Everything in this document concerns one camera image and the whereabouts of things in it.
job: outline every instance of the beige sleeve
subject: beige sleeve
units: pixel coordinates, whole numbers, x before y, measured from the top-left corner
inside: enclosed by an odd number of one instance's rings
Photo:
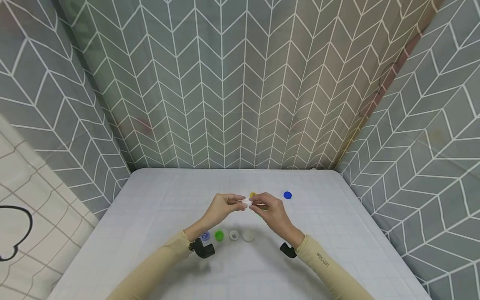
[[[337,264],[311,236],[305,235],[297,256],[323,281],[336,300],[373,300],[347,271]]]
[[[108,296],[107,300],[144,300],[165,273],[192,253],[183,231],[177,233],[139,264]]]

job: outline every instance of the black clamp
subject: black clamp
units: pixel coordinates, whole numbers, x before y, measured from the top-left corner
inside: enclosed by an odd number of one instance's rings
[[[190,249],[190,251],[195,251],[195,253],[201,258],[207,258],[215,254],[213,245],[209,244],[204,246],[200,238],[194,240],[193,243],[188,246],[188,249]]]
[[[295,249],[293,249],[293,247],[289,247],[287,243],[283,243],[280,246],[280,251],[285,253],[285,255],[288,256],[289,258],[297,257],[297,254],[295,253]]]

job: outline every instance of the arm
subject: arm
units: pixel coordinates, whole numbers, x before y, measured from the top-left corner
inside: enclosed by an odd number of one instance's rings
[[[197,222],[177,233],[139,264],[108,296],[107,300],[143,300],[163,279],[169,269],[192,253],[188,247],[204,232],[220,224],[229,213],[245,210],[243,196],[217,194]]]
[[[373,300],[373,297],[311,236],[304,235],[285,212],[283,202],[268,193],[250,198],[250,209],[295,249],[297,256],[323,281],[337,300]]]

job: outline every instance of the chevron pattern fabric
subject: chevron pattern fabric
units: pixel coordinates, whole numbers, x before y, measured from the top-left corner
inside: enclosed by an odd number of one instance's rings
[[[332,168],[434,13],[430,0],[60,3],[131,170]]]
[[[101,95],[87,81],[51,1],[0,1],[0,22],[1,114],[101,218],[130,176]],[[42,188],[34,187],[32,197]]]
[[[446,1],[336,168],[432,299],[479,299],[479,8]]]

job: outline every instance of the white table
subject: white table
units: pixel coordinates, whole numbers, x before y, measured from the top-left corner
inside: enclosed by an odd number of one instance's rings
[[[196,221],[217,192],[267,191],[284,200],[292,222],[376,299],[430,299],[343,178],[331,170],[141,169],[112,206],[59,281],[49,300],[101,300],[145,257]],[[291,200],[283,192],[293,194]],[[222,229],[225,239],[213,235]],[[228,239],[250,229],[254,241]],[[211,231],[215,255],[196,254],[172,269],[150,299],[331,299],[300,259],[253,211],[235,212]]]

